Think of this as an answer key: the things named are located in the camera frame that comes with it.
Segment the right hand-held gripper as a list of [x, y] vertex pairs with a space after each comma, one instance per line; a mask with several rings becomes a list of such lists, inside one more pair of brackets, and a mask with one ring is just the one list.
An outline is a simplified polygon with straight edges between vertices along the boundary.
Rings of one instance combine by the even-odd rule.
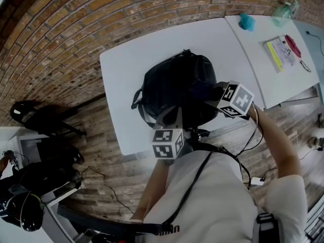
[[214, 88], [225, 89], [220, 100], [206, 100], [206, 104], [217, 108], [226, 117], [246, 117], [253, 103], [254, 94], [241, 83], [231, 80], [230, 82], [218, 82]]

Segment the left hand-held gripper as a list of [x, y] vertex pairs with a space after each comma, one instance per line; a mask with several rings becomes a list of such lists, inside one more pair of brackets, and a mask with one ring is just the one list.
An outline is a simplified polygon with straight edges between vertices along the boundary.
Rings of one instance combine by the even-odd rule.
[[156, 119], [152, 129], [152, 150], [155, 158], [176, 160], [193, 152], [187, 132], [183, 129], [182, 108], [172, 106]]

